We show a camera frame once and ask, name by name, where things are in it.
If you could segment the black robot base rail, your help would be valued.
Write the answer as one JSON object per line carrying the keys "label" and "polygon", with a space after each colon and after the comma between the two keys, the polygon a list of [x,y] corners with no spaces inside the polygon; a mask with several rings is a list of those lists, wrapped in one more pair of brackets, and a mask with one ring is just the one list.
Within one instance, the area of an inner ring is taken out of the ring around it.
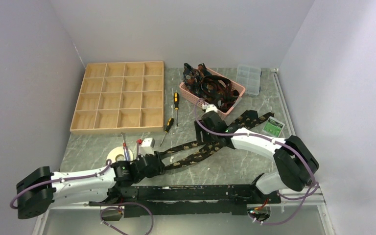
{"label": "black robot base rail", "polygon": [[268,195],[249,184],[199,186],[131,186],[108,191],[107,199],[89,202],[90,206],[124,207],[126,218],[148,215],[216,214],[246,215],[253,205],[279,204],[276,192]]}

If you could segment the black gold patterned tie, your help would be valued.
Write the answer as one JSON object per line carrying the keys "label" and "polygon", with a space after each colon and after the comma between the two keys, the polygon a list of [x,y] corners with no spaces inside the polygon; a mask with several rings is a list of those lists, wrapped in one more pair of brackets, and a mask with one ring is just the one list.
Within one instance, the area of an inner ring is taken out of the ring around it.
{"label": "black gold patterned tie", "polygon": [[[233,122],[231,122],[230,126],[238,126],[238,127],[244,127],[247,129],[252,129],[265,121],[267,121],[270,117],[274,117],[275,114],[273,112],[268,112],[260,117],[258,117],[258,113],[255,110],[247,110],[243,112],[238,118],[236,118]],[[173,170],[173,169],[179,169],[182,167],[190,166],[193,164],[197,164],[211,155],[215,154],[217,151],[225,147],[225,145],[217,142],[201,142],[201,141],[190,141],[184,144],[177,145],[175,147],[171,147],[168,150],[159,152],[160,159],[165,159],[167,157],[170,157],[172,154],[192,149],[195,147],[201,147],[196,152],[186,156],[185,158],[182,158],[181,160],[178,160],[174,163],[171,163],[164,167],[165,171]]]}

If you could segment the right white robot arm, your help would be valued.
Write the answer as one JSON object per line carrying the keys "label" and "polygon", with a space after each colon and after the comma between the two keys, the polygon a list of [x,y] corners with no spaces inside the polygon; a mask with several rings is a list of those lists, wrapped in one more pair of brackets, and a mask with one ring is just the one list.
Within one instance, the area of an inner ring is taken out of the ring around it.
{"label": "right white robot arm", "polygon": [[319,163],[299,137],[275,138],[251,131],[272,116],[273,113],[259,116],[257,111],[247,110],[227,124],[217,112],[208,111],[194,122],[198,140],[252,152],[275,164],[276,171],[264,173],[252,183],[250,196],[256,203],[264,202],[270,193],[280,189],[301,191],[315,185],[314,174],[319,169]]}

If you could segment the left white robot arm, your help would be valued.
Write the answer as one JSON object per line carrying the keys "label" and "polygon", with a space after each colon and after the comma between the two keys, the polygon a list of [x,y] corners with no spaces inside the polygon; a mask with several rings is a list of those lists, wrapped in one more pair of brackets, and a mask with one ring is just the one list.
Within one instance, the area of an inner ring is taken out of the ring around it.
{"label": "left white robot arm", "polygon": [[10,208],[17,210],[18,219],[29,219],[67,204],[89,202],[113,206],[136,198],[132,185],[159,176],[164,170],[157,151],[130,162],[108,159],[104,167],[85,171],[52,172],[43,166],[17,183],[17,194],[10,201]]}

